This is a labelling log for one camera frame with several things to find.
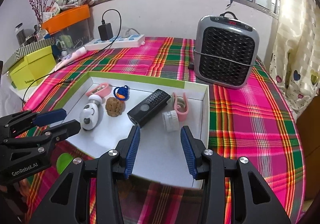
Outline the brown walnut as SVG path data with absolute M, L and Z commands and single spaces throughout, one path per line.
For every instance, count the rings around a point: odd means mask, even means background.
M 135 195 L 136 186 L 134 182 L 129 178 L 128 180 L 119 180 L 117 182 L 118 193 L 121 201 L 129 201 Z
M 124 112 L 125 103 L 114 97 L 109 97 L 106 101 L 105 109 L 110 117 L 117 117 Z

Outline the white panda toy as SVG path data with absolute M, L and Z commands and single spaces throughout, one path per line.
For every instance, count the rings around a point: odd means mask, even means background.
M 88 103 L 80 113 L 80 124 L 84 130 L 92 130 L 98 123 L 99 109 L 97 104 Z

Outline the black rectangular device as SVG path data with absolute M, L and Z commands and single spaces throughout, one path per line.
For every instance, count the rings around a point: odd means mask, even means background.
M 157 89 L 132 108 L 127 115 L 132 123 L 142 128 L 167 106 L 167 102 L 170 99 L 171 96 L 169 94 L 161 89 Z

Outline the heart pattern curtain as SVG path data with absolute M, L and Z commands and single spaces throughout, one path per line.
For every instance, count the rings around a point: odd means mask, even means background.
M 298 118 L 319 95 L 319 6 L 316 0 L 278 0 L 270 75 Z

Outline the white round container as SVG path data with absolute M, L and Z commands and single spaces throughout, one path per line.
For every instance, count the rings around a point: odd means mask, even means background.
M 163 125 L 167 132 L 179 130 L 178 115 L 175 110 L 166 111 L 162 113 Z

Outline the plaid pink bed cloth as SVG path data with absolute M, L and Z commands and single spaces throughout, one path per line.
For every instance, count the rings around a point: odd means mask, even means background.
M 94 52 L 47 78 L 25 109 L 52 110 L 84 72 L 113 72 L 195 81 L 188 68 L 194 41 L 148 37 L 139 48 Z M 262 61 L 257 60 L 247 84 L 239 89 L 212 86 L 209 147 L 228 158 L 246 156 L 260 171 L 292 223 L 298 221 L 305 196 L 303 148 L 295 120 Z M 130 177 L 132 200 L 121 201 L 125 223 L 196 223 L 202 193 Z

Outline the white pink tube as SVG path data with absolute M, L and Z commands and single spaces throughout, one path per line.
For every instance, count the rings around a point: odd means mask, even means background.
M 70 62 L 82 57 L 83 55 L 85 55 L 87 53 L 87 50 L 85 47 L 81 47 L 78 50 L 76 50 L 75 52 L 72 52 L 71 54 L 68 54 L 67 56 L 65 56 L 55 67 L 55 71 L 57 71 L 58 69 L 68 65 Z

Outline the grey black space heater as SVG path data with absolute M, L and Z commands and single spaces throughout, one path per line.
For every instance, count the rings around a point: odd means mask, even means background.
M 259 48 L 256 29 L 226 11 L 200 19 L 194 47 L 196 77 L 207 83 L 240 89 L 251 74 Z

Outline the yellow green shoe box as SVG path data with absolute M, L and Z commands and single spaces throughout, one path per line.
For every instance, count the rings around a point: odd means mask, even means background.
M 56 65 L 52 47 L 48 46 L 21 58 L 9 69 L 9 76 L 18 90 L 25 89 L 31 83 L 37 86 L 40 77 L 48 74 Z

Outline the white power strip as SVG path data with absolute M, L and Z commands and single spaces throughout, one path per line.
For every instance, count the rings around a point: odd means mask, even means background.
M 115 36 L 107 41 L 101 39 L 93 39 L 89 43 L 85 44 L 87 51 L 103 49 L 107 46 L 111 48 L 136 48 L 144 45 L 145 35 L 130 35 L 129 37 L 116 38 Z

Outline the orange lid storage bin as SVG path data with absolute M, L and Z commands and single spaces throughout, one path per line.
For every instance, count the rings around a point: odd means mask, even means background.
M 50 35 L 52 35 L 80 21 L 88 19 L 90 16 L 88 5 L 71 8 L 44 22 L 42 24 L 42 29 L 45 29 Z

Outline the green top mushroom toy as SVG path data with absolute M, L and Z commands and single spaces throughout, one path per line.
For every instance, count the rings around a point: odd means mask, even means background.
M 72 162 L 73 157 L 69 153 L 61 154 L 56 161 L 56 170 L 59 175 L 65 170 L 65 168 Z

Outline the pink clip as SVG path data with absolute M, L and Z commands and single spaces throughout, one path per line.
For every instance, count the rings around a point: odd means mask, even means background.
M 92 90 L 89 90 L 86 93 L 86 96 L 89 97 L 90 95 L 96 94 L 101 98 L 107 97 L 112 91 L 112 87 L 108 83 L 101 83 L 97 87 Z
M 187 119 L 189 113 L 189 105 L 188 99 L 185 93 L 183 93 L 182 97 L 179 97 L 176 93 L 172 93 L 171 100 L 173 104 L 173 108 L 177 113 L 178 120 L 183 122 Z

